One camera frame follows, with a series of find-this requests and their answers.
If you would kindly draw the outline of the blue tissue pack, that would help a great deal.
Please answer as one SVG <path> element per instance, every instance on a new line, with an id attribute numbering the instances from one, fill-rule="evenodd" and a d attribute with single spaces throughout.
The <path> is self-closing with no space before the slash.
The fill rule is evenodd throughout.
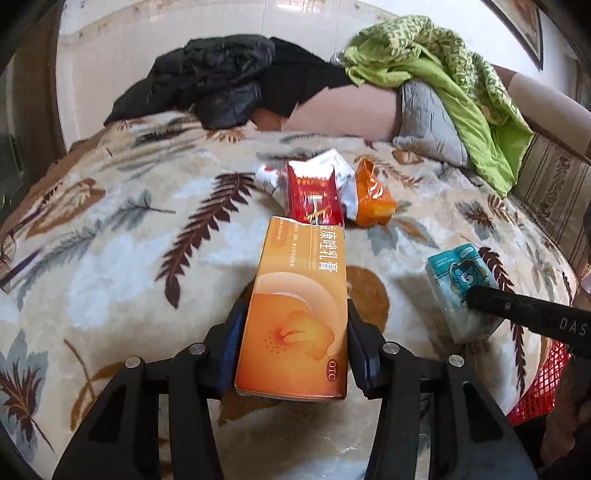
<path id="1" fill-rule="evenodd" d="M 467 294 L 471 287 L 498 288 L 472 243 L 429 257 L 426 274 L 455 344 L 484 341 L 501 324 L 499 317 L 468 307 Z"/>

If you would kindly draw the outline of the orange ointment box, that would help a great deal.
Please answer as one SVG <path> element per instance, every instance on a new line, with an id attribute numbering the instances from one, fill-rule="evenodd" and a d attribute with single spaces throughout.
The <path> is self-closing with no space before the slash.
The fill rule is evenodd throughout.
<path id="1" fill-rule="evenodd" d="M 235 390 L 341 401 L 348 388 L 344 230 L 274 216 L 245 319 Z"/>

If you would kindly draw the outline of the red plastic basket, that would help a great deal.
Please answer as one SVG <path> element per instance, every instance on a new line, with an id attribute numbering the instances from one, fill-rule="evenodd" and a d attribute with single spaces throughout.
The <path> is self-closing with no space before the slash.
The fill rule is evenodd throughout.
<path id="1" fill-rule="evenodd" d="M 512 426 L 521 425 L 551 412 L 555 405 L 555 391 L 569 358 L 568 348 L 554 341 L 548 358 L 531 387 L 507 416 Z"/>

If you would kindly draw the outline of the striped beige headboard cushion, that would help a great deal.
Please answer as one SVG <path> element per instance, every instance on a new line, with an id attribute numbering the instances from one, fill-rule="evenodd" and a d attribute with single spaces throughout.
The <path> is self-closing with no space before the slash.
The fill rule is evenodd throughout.
<path id="1" fill-rule="evenodd" d="M 584 217 L 590 205 L 590 161 L 537 133 L 511 193 L 550 238 L 577 276 L 590 274 Z"/>

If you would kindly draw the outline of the leaf pattern fleece blanket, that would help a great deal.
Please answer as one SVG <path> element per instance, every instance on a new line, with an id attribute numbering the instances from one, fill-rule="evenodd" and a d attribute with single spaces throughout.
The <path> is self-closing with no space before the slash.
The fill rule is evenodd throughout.
<path id="1" fill-rule="evenodd" d="M 501 287 L 573 300 L 555 244 L 456 168 L 355 137 L 207 131 L 176 112 L 119 123 L 53 166 L 1 230 L 1 420 L 40 477 L 128 357 L 173 356 L 249 293 L 280 214 L 257 168 L 328 150 L 372 161 L 398 204 L 387 225 L 346 230 L 349 296 L 387 339 L 421 357 L 457 351 L 426 264 L 465 243 Z"/>

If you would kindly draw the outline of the orange wipes pouch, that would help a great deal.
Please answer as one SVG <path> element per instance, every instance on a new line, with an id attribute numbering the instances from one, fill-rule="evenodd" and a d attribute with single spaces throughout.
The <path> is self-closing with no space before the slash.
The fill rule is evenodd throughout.
<path id="1" fill-rule="evenodd" d="M 387 225 L 397 210 L 397 202 L 375 174 L 375 164 L 363 159 L 356 167 L 355 222 L 362 228 Z"/>

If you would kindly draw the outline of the grey quilted pillow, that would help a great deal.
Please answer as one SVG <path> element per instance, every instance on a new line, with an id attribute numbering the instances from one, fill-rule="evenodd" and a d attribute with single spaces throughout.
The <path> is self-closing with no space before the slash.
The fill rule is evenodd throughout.
<path id="1" fill-rule="evenodd" d="M 401 89 L 402 122 L 393 145 L 457 168 L 471 166 L 469 154 L 435 90 L 419 79 Z"/>

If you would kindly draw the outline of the red snack packet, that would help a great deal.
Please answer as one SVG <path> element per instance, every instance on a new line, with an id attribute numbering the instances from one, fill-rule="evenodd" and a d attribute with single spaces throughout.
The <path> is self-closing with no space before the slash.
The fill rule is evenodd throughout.
<path id="1" fill-rule="evenodd" d="M 287 164 L 287 216 L 317 226 L 345 223 L 335 168 L 329 164 L 290 161 Z"/>

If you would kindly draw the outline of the white red foil wrapper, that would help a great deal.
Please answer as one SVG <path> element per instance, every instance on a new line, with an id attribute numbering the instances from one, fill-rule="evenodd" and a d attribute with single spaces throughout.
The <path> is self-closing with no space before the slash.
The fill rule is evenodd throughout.
<path id="1" fill-rule="evenodd" d="M 254 186 L 283 207 L 287 217 L 311 225 L 344 226 L 359 210 L 356 173 L 335 149 L 281 167 L 263 164 Z"/>

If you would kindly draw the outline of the dark wooden door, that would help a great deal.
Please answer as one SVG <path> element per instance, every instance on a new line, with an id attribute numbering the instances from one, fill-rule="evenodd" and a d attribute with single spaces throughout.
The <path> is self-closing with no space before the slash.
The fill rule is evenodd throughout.
<path id="1" fill-rule="evenodd" d="M 1 3 L 1 206 L 15 207 L 66 154 L 56 67 L 62 1 Z"/>

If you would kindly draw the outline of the green floral quilt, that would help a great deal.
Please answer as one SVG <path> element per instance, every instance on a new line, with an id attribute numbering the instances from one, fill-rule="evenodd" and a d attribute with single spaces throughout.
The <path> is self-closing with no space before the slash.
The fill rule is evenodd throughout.
<path id="1" fill-rule="evenodd" d="M 430 85 L 478 175 L 505 197 L 517 185 L 534 133 L 495 68 L 454 31 L 422 15 L 396 16 L 359 32 L 342 51 L 358 86 Z"/>

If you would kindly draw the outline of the black cloth garment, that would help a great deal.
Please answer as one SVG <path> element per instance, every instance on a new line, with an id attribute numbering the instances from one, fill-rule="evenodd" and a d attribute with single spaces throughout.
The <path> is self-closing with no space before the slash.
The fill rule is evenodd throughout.
<path id="1" fill-rule="evenodd" d="M 329 63 L 286 40 L 271 37 L 273 62 L 259 75 L 262 100 L 259 106 L 289 118 L 324 89 L 345 87 L 352 82 L 342 66 Z"/>

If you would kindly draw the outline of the black puffer jacket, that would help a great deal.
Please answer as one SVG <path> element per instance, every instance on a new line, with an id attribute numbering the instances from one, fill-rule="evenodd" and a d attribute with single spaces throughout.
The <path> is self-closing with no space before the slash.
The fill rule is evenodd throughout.
<path id="1" fill-rule="evenodd" d="M 193 39 L 156 58 L 148 75 L 115 100 L 104 123 L 178 110 L 208 129 L 241 126 L 263 100 L 259 75 L 274 54 L 273 41 L 259 35 Z"/>

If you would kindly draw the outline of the large framed wall picture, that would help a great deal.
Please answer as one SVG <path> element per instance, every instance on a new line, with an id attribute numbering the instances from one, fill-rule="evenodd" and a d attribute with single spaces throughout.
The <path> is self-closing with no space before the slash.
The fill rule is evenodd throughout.
<path id="1" fill-rule="evenodd" d="M 538 70 L 544 66 L 540 11 L 531 0 L 484 0 L 528 53 Z"/>

